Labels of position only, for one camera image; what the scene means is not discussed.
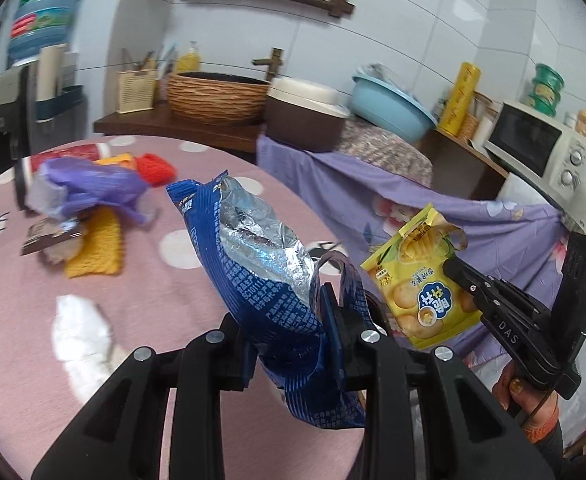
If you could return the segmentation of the right hand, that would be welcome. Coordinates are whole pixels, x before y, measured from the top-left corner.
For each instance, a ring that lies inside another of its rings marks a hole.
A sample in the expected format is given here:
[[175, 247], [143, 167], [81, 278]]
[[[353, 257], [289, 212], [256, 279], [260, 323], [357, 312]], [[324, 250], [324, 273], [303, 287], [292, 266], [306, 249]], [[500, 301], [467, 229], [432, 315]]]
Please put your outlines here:
[[514, 402], [526, 414], [523, 430], [530, 442], [541, 442], [555, 430], [560, 416], [558, 394], [554, 390], [537, 390], [517, 377], [513, 361], [502, 370], [498, 382], [492, 387], [492, 394], [505, 410]]

